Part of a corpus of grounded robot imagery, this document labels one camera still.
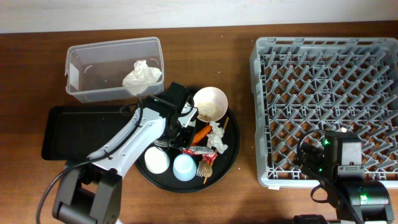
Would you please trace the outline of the white cup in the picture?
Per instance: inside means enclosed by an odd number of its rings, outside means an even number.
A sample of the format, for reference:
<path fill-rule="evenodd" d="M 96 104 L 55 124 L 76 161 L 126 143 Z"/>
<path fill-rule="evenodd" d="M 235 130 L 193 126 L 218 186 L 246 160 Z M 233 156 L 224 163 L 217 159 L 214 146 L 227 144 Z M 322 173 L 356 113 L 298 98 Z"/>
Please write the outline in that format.
<path fill-rule="evenodd" d="M 170 165 L 170 159 L 167 153 L 156 147 L 150 147 L 146 150 L 144 161 L 149 172 L 153 174 L 165 172 Z"/>

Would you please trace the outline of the light blue cup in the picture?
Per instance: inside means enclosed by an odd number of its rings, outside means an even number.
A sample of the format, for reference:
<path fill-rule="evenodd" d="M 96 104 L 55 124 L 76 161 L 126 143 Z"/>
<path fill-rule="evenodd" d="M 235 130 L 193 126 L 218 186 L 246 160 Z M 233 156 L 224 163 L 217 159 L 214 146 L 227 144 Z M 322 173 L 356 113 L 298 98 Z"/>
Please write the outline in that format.
<path fill-rule="evenodd" d="M 174 176 L 183 182 L 192 180 L 197 172 L 197 165 L 188 154 L 180 154 L 174 159 Z"/>

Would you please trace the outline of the pink bowl with rice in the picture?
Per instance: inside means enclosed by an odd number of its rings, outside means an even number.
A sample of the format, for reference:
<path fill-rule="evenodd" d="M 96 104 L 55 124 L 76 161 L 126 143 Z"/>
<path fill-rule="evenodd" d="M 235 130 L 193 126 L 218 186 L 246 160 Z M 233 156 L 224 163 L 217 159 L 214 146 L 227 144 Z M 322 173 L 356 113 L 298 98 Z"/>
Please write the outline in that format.
<path fill-rule="evenodd" d="M 220 120 L 228 110 L 226 95 L 216 87 L 209 86 L 198 90 L 193 100 L 198 109 L 198 119 L 206 123 Z"/>

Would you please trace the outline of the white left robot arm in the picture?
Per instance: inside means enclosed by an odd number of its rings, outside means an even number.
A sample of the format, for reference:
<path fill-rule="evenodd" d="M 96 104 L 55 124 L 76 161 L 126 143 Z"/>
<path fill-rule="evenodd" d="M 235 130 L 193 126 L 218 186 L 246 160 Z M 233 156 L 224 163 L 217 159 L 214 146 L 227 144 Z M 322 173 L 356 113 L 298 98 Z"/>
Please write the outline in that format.
<path fill-rule="evenodd" d="M 119 223 L 123 179 L 156 140 L 188 146 L 198 114 L 191 94 L 163 93 L 139 100 L 130 121 L 82 162 L 67 162 L 54 179 L 60 185 L 52 215 L 64 223 Z"/>

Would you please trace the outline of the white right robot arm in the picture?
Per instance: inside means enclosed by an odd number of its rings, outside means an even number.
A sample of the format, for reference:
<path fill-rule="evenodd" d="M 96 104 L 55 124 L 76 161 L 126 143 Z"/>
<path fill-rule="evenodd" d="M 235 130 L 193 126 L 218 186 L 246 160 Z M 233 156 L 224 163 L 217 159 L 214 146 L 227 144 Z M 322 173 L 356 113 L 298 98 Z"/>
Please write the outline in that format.
<path fill-rule="evenodd" d="M 365 179 L 361 148 L 358 138 L 328 136 L 323 140 L 323 149 L 300 141 L 300 170 L 318 181 L 310 196 L 324 190 L 326 198 L 313 201 L 330 204 L 343 223 L 393 223 L 389 192 L 379 181 Z"/>

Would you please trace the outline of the white tissue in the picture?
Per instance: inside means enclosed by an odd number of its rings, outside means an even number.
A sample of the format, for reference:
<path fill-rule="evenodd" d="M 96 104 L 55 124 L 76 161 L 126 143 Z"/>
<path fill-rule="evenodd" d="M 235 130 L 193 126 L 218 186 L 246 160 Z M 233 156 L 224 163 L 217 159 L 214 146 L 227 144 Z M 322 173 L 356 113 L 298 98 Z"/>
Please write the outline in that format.
<path fill-rule="evenodd" d="M 161 77 L 159 68 L 149 67 L 146 60 L 137 60 L 134 63 L 134 70 L 131 71 L 122 81 L 122 86 L 132 95 L 140 95 L 145 92 L 148 85 L 154 84 Z"/>

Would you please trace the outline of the red snack wrapper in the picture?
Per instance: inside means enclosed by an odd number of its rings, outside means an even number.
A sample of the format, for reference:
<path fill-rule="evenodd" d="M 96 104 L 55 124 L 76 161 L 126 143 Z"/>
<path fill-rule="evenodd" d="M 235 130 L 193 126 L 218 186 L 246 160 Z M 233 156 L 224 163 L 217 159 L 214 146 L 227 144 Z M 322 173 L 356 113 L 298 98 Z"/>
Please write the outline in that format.
<path fill-rule="evenodd" d="M 211 148 L 205 146 L 192 146 L 189 148 L 180 149 L 183 154 L 188 154 L 190 156 L 202 156 L 203 160 L 211 165 L 214 160 L 218 157 L 217 153 Z"/>

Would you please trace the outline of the grey dishwasher rack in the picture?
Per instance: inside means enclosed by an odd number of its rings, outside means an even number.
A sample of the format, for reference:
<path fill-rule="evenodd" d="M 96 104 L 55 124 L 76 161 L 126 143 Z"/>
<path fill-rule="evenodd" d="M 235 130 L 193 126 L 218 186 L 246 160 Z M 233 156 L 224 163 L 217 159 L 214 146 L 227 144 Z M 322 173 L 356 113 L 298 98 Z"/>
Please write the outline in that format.
<path fill-rule="evenodd" d="M 294 166 L 297 143 L 341 128 L 361 138 L 366 178 L 397 187 L 396 39 L 261 37 L 250 70 L 263 187 L 316 186 Z"/>

